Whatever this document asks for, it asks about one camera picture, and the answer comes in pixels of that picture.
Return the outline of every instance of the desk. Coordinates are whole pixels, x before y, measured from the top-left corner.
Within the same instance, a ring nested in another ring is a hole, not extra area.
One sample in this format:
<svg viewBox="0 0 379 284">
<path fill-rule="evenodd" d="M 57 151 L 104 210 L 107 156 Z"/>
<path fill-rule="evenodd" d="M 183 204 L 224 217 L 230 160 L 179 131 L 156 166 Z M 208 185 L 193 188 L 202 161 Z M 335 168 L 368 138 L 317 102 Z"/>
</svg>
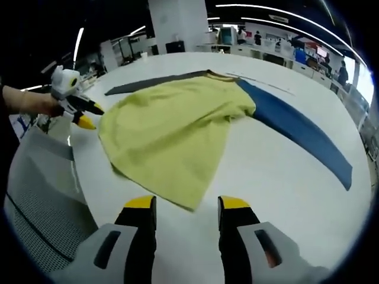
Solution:
<svg viewBox="0 0 379 284">
<path fill-rule="evenodd" d="M 105 97 L 114 86 L 205 69 L 254 78 L 257 82 L 250 81 L 252 84 L 304 113 L 353 166 L 352 186 L 347 192 L 312 155 L 259 121 L 234 121 L 216 175 L 197 210 L 191 213 L 158 197 L 153 283 L 224 282 L 218 249 L 219 195 L 247 201 L 262 222 L 271 222 L 291 237 L 301 256 L 313 266 L 338 265 L 367 216 L 371 184 L 358 131 L 330 90 L 262 60 L 231 54 L 176 53 L 119 67 L 99 78 L 86 95 L 108 110 L 127 96 Z M 91 118 L 98 124 L 98 117 Z M 128 200 L 149 194 L 113 172 L 97 131 L 73 125 L 71 145 L 84 197 L 99 226 L 114 222 Z"/>
</svg>

